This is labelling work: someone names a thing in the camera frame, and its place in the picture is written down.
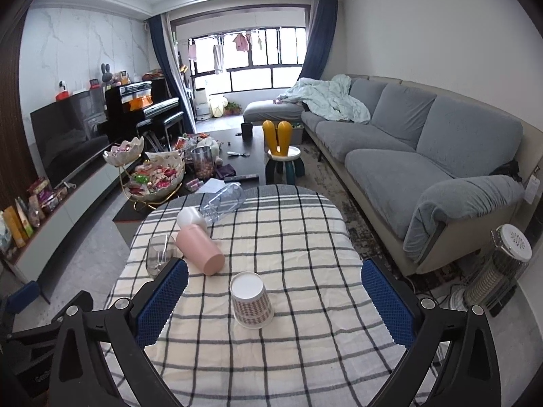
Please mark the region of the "checkered paper cup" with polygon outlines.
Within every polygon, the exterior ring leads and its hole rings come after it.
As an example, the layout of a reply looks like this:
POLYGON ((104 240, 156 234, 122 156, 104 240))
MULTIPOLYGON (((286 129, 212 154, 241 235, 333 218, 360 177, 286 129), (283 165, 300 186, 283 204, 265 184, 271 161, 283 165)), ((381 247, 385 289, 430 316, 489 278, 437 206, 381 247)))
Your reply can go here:
POLYGON ((235 275, 229 291, 235 319, 241 326, 257 330, 272 321, 273 305, 258 274, 245 271, 235 275))

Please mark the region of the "square clear glass cup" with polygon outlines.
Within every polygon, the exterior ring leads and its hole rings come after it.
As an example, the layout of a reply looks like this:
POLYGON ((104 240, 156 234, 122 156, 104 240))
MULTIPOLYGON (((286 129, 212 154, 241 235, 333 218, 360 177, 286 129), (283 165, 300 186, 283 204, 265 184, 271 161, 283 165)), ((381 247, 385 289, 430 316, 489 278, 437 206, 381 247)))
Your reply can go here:
POLYGON ((168 262, 177 256, 177 246, 171 234, 153 236, 147 245, 145 266, 148 276, 156 278, 168 262))

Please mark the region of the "electric space heater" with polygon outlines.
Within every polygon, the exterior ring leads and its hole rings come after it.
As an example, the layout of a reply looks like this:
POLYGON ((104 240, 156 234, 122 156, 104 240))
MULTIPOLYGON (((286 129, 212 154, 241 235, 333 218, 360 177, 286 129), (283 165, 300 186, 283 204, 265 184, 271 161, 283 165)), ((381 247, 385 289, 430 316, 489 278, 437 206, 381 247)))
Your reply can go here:
POLYGON ((490 235, 491 249, 481 270, 464 290, 463 303, 467 309, 478 305, 493 311, 502 304, 532 258, 530 242, 513 224, 505 223, 490 235))

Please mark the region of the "white tv cabinet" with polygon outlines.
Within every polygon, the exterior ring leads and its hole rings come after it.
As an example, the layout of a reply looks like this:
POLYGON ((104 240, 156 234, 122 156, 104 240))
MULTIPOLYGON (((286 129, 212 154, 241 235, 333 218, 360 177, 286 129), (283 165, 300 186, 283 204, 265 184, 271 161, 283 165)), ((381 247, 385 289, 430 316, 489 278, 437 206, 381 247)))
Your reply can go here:
POLYGON ((72 190, 36 230, 7 267, 18 282, 25 286, 36 282, 55 251, 82 219, 89 217, 114 189, 120 188, 120 170, 104 163, 88 179, 72 190))

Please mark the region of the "orange snack box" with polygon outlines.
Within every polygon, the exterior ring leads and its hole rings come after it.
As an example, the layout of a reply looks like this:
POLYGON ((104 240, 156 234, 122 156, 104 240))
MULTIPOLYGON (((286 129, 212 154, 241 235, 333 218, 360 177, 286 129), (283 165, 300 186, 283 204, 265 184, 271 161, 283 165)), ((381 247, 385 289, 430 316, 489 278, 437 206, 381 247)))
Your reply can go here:
POLYGON ((12 206, 7 207, 4 210, 4 220, 12 234, 13 240, 18 248, 26 246, 27 233, 22 227, 18 214, 12 206))

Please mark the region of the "pink tumbler white lid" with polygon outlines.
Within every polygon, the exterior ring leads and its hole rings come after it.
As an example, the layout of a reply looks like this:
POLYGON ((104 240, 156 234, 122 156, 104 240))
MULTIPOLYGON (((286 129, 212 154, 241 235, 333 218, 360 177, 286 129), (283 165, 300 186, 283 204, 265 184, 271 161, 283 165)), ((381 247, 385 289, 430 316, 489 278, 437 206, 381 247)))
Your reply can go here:
POLYGON ((205 276, 218 273, 225 265, 225 255, 212 240, 208 223, 196 207, 181 209, 177 214, 175 243, 184 257, 205 276))

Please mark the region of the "black white plaid tablecloth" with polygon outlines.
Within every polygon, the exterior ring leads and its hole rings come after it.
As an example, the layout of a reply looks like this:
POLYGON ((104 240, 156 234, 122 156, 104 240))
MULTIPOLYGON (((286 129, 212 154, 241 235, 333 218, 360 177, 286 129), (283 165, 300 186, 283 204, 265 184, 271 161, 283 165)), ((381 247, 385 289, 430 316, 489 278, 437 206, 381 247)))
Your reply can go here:
POLYGON ((340 210, 306 188, 252 188, 212 225, 220 271, 190 268, 145 353, 184 406, 366 406, 406 353, 362 287, 340 210))

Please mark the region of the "two-tier shell snack tray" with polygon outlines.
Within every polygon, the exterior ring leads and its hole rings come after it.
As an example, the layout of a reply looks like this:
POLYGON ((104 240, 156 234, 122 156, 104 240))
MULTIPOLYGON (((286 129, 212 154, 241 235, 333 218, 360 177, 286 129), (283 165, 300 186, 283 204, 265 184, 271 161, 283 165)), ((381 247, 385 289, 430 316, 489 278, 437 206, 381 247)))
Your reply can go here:
POLYGON ((143 137, 114 144, 103 153, 110 166, 118 169, 123 194, 138 207, 155 210, 177 193, 185 174, 185 157, 178 151, 145 152, 143 137))

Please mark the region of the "clear plastic water bottle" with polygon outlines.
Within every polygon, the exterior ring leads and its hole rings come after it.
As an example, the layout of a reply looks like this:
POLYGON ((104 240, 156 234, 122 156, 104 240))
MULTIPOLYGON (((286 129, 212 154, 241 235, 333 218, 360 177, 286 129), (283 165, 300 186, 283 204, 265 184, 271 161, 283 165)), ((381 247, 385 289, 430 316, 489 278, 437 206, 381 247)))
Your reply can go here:
POLYGON ((217 223, 226 215, 237 211, 246 200, 245 190, 237 183, 228 183, 199 208, 208 225, 217 223))

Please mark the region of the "grey sectional sofa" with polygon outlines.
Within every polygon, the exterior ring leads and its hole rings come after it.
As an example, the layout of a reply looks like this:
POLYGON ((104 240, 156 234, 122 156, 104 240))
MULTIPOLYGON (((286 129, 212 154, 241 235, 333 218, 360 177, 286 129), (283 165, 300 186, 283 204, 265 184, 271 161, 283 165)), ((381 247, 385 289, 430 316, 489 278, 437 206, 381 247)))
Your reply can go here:
POLYGON ((349 79, 365 122, 301 103, 250 103, 253 124, 304 126, 404 276, 480 250, 496 227, 527 229, 542 201, 542 133, 495 106, 424 84, 349 79))

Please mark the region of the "clear jar of nuts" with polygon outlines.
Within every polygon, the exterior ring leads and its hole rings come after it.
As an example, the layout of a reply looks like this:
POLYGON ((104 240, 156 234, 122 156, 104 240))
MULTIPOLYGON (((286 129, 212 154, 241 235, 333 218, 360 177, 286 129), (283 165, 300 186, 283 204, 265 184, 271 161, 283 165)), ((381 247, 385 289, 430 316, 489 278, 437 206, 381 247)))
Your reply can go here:
POLYGON ((214 172, 214 161, 210 146, 196 147, 192 150, 192 159, 196 176, 206 181, 214 172))

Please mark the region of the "black flat television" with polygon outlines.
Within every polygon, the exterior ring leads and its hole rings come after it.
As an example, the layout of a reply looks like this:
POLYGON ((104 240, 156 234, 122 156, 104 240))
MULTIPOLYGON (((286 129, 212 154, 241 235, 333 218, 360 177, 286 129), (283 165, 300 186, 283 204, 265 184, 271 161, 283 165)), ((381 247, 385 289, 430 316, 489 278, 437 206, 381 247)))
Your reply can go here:
POLYGON ((45 174, 55 187, 110 145, 98 129, 107 121, 99 88, 35 110, 30 119, 45 174))

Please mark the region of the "black piano stool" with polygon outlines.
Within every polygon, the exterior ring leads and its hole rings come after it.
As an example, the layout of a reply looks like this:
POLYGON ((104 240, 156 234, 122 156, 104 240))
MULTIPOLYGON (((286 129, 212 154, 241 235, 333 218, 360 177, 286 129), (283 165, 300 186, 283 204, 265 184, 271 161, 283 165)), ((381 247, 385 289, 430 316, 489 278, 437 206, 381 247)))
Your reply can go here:
POLYGON ((177 138, 184 133, 182 111, 145 119, 136 125, 139 137, 144 139, 144 149, 150 152, 171 151, 177 138))

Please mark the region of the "black remote control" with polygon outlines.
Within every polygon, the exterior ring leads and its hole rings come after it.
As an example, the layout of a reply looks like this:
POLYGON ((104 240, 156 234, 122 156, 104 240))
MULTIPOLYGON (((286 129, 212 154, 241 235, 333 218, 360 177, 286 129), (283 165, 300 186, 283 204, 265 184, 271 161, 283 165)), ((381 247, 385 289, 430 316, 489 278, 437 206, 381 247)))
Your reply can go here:
POLYGON ((246 182, 246 181, 256 181, 259 180, 259 174, 249 174, 249 175, 233 175, 225 177, 225 183, 235 183, 235 182, 246 182))

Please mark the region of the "black upright piano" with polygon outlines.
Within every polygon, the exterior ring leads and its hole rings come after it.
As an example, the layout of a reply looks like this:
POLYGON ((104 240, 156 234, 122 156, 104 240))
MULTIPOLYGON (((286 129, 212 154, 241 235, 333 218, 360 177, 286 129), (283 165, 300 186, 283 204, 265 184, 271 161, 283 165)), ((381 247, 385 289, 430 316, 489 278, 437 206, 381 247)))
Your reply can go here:
POLYGON ((110 143, 130 141, 181 113, 180 100, 169 94, 164 78, 111 86, 104 97, 107 120, 102 129, 110 143))

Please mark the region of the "black mug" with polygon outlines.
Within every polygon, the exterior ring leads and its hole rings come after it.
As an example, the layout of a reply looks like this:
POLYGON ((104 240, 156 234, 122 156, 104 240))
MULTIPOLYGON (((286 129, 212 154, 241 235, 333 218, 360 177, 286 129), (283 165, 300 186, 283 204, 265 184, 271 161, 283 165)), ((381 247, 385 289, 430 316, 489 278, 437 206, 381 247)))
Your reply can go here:
POLYGON ((251 122, 243 122, 241 124, 241 136, 243 141, 251 141, 253 139, 253 124, 251 122))

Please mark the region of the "mint green blanket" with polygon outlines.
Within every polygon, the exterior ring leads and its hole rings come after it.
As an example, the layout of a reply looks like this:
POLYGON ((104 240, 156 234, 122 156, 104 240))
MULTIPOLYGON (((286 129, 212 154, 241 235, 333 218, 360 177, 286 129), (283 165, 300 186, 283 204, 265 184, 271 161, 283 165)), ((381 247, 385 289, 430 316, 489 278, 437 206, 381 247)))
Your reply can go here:
POLYGON ((369 122, 371 114, 368 107, 350 95, 352 81, 348 75, 335 75, 331 80, 301 77, 277 99, 284 103, 303 103, 323 119, 369 122))

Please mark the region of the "dark blue left curtain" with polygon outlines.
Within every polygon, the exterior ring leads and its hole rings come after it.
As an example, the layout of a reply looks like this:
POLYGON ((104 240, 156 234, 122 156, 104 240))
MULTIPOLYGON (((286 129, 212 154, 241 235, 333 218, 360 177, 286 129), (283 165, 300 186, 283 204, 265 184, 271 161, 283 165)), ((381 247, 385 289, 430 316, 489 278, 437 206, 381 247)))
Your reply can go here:
POLYGON ((183 83, 177 62, 172 31, 166 14, 155 15, 147 21, 155 58, 162 69, 168 88, 177 97, 183 111, 183 128, 187 133, 196 131, 193 108, 183 83))

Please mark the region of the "dark blue curtain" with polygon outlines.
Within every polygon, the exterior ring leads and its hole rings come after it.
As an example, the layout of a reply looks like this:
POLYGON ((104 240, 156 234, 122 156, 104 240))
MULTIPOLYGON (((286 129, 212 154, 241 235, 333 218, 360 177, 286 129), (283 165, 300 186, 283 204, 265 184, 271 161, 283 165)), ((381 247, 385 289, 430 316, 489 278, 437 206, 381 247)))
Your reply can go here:
POLYGON ((193 108, 183 83, 177 62, 172 31, 166 14, 155 15, 147 21, 155 58, 162 69, 168 88, 177 97, 183 111, 183 128, 187 133, 196 131, 193 108))
POLYGON ((330 57, 335 37, 339 0, 313 0, 306 13, 305 60, 301 78, 319 79, 330 57))

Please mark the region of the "dark blue right curtain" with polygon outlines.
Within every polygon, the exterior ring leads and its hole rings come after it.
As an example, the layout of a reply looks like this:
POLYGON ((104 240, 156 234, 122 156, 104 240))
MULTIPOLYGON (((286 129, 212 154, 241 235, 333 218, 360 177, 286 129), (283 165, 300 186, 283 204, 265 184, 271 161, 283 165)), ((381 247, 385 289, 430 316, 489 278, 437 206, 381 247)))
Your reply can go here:
POLYGON ((339 0, 313 0, 306 13, 305 60, 301 78, 319 79, 330 57, 335 37, 339 0))

